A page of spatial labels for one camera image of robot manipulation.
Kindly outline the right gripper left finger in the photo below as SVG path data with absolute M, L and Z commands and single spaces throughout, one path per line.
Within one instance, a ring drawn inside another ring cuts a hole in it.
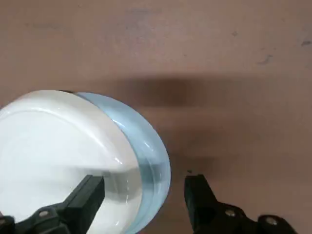
M 61 203 L 39 208 L 27 219 L 0 218 L 2 234 L 85 234 L 105 198 L 103 176 L 87 175 Z

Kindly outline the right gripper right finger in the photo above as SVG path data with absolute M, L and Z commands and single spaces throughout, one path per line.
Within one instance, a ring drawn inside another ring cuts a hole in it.
M 260 215 L 257 221 L 234 205 L 216 199 L 204 175 L 187 175 L 184 198 L 194 234 L 295 234 L 283 218 Z

